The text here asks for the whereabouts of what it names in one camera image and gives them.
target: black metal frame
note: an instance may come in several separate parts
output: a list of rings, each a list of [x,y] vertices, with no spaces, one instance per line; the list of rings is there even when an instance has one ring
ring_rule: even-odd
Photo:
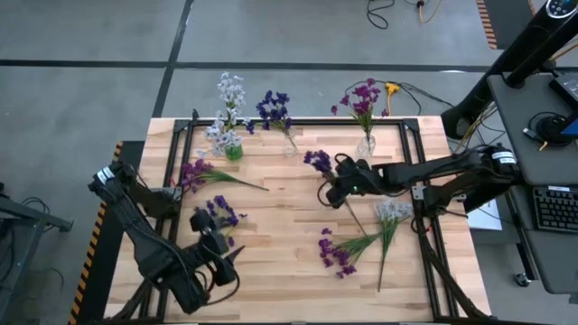
[[[163,179],[163,186],[169,187],[171,185],[171,177],[174,171],[174,161],[177,154],[177,146],[179,143],[179,139],[181,137],[182,132],[186,132],[185,139],[184,139],[184,148],[183,148],[183,155],[181,165],[187,163],[189,161],[189,156],[191,153],[192,147],[192,134],[194,131],[195,126],[209,126],[212,125],[213,119],[199,119],[196,111],[193,112],[192,119],[177,119],[174,121],[173,129],[172,129],[172,139],[171,139],[171,146],[169,149],[169,155],[167,158],[167,164]],[[336,118],[296,118],[294,119],[294,125],[326,125],[326,126],[336,126],[336,125],[356,125],[357,122],[353,119],[336,119]],[[408,141],[407,132],[412,132],[414,139],[415,139],[415,149],[417,151],[417,157],[419,163],[425,162],[425,152],[424,146],[422,143],[422,138],[419,130],[418,120],[416,118],[403,118],[403,119],[379,119],[375,121],[375,125],[389,125],[389,126],[396,126],[399,130],[399,135],[401,139],[402,151],[404,155],[404,159],[407,163],[412,163],[412,156],[410,152],[410,146]],[[177,182],[177,186],[181,186],[181,178],[182,178],[182,170],[179,172],[179,181]],[[180,216],[171,220],[171,227],[169,229],[168,239],[176,242],[176,236],[178,232],[179,226],[179,219]],[[155,225],[155,231],[157,233],[162,234],[164,228],[164,221],[165,220],[157,220]],[[433,230],[433,238],[435,242],[435,250],[437,255],[440,257],[442,264],[448,268],[448,261],[447,255],[445,253],[445,247],[443,245],[443,238],[442,238],[442,231],[440,228],[439,221],[434,219],[432,222],[432,230]],[[417,220],[417,228],[425,230],[424,222],[422,218]],[[434,280],[434,270],[432,268],[431,263],[424,257],[425,252],[425,245],[429,245],[429,243],[425,243],[423,238],[420,237],[420,249],[422,252],[422,258],[424,262],[424,272],[425,272],[425,280],[427,291],[430,299],[430,305],[432,309],[433,321],[437,321],[442,316],[442,311],[440,308],[438,292],[435,287],[435,280]],[[162,323],[164,320],[164,314],[166,311],[166,303],[167,303],[167,295],[168,290],[164,289],[160,292],[160,297],[158,300],[158,305],[156,308],[156,314],[154,317],[148,315],[149,312],[149,305],[150,305],[150,294],[151,294],[151,286],[148,285],[147,293],[144,295],[143,302],[141,303],[141,309],[139,311],[139,315],[137,319],[132,320],[110,320],[107,321],[107,324],[133,324],[133,323]],[[445,288],[445,297],[448,302],[449,306],[449,318],[457,318],[458,309],[457,303],[455,298],[452,296],[452,293],[448,289],[448,287],[444,284]]]

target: keyboard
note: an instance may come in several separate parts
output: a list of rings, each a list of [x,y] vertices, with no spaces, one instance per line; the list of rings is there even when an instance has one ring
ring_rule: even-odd
[[[538,229],[578,233],[578,192],[534,188]]]

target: gray floor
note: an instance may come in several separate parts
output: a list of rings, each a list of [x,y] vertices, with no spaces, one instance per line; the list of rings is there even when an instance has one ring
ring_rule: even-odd
[[[183,5],[184,0],[4,0],[0,59],[166,61]],[[365,5],[361,0],[198,0],[179,60],[489,65],[499,55],[488,47],[475,0],[445,0],[427,25],[417,22],[412,6],[398,1],[385,11],[386,31],[366,21]],[[564,65],[578,65],[576,55],[565,56]],[[249,104],[270,88],[288,92],[296,116],[327,116],[343,89],[367,77],[409,82],[452,103],[480,77],[458,72],[231,72],[246,78]],[[176,70],[163,116],[189,116],[193,108],[213,116],[222,108],[216,90],[220,73]],[[42,239],[35,271],[14,306],[15,323],[68,320],[98,206],[86,185],[110,160],[118,140],[145,139],[162,78],[162,69],[0,67],[0,180],[15,200],[39,196],[54,214],[75,220],[69,234],[50,232]],[[446,108],[417,98],[422,114],[437,115]],[[417,112],[405,94],[395,95],[392,104],[397,116]],[[245,113],[254,116],[253,109],[247,105]],[[503,127],[498,115],[488,125]],[[480,131],[486,141],[498,134]],[[500,141],[509,145],[505,137]],[[476,249],[496,316],[578,323],[578,307],[569,305],[567,296],[546,293],[540,282],[526,289],[512,283],[511,275],[521,271],[513,246]],[[64,274],[62,290],[48,267]]]

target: white paper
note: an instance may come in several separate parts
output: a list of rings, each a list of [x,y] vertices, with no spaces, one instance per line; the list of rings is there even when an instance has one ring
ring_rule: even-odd
[[[491,200],[468,213],[468,225],[473,229],[501,230],[502,224],[497,218],[499,218],[498,205],[496,200]]]

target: green vase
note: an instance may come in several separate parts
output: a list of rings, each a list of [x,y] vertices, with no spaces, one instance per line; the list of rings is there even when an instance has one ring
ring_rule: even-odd
[[[227,159],[232,162],[239,160],[243,156],[243,146],[241,144],[237,146],[231,146],[225,149],[225,155],[227,156]]]

